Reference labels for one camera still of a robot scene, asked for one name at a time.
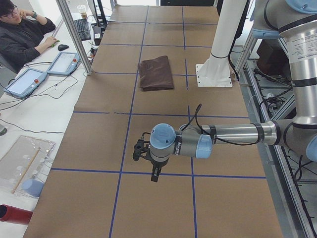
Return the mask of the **black gripper, viewer-right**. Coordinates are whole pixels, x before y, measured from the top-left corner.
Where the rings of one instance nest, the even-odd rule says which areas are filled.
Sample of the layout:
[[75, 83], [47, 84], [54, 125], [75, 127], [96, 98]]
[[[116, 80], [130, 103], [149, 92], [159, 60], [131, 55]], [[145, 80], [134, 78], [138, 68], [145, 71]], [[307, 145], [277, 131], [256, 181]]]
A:
[[161, 169], [168, 163], [169, 157], [151, 157], [151, 163], [153, 164], [151, 181], [158, 182]]

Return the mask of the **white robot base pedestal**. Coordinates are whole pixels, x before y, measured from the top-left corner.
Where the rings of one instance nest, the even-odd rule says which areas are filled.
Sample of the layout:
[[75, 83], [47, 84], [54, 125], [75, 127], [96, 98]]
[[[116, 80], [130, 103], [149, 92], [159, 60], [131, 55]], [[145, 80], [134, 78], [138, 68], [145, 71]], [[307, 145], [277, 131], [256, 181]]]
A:
[[232, 87], [230, 49], [246, 10], [247, 0], [223, 1], [210, 56], [204, 64], [196, 65], [198, 87]]

